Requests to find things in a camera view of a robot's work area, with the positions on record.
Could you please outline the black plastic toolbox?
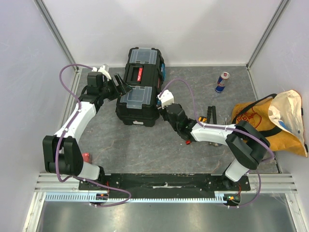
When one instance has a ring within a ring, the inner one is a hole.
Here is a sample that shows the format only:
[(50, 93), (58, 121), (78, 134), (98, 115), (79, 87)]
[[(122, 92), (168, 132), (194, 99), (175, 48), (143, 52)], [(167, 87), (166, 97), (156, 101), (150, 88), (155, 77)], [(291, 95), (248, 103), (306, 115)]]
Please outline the black plastic toolbox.
[(115, 110), (125, 125), (155, 125), (160, 117), (157, 96), (165, 77), (165, 62), (159, 49), (130, 49), (124, 81), (132, 90), (117, 100)]

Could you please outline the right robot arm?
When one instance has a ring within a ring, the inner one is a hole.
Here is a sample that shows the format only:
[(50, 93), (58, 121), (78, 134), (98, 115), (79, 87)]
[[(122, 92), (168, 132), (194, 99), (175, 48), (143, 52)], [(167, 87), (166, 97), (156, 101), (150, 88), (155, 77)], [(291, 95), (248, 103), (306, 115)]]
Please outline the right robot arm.
[(221, 176), (226, 190), (233, 190), (249, 170), (256, 170), (270, 148), (269, 141), (246, 121), (225, 126), (203, 123), (188, 118), (177, 103), (160, 107), (159, 112), (188, 144), (210, 142), (229, 147), (235, 159)]

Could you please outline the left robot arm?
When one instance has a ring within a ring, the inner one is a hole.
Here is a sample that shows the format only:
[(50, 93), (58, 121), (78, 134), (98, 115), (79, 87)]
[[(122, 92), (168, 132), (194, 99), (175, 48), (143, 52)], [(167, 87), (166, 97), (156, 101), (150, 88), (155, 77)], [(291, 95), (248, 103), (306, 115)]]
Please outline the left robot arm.
[(47, 135), (42, 141), (44, 165), (49, 173), (89, 179), (97, 190), (106, 186), (103, 168), (84, 161), (78, 142), (87, 124), (98, 113), (104, 100), (113, 101), (130, 91), (119, 74), (111, 79), (107, 72), (91, 72), (77, 104), (66, 123), (54, 135)]

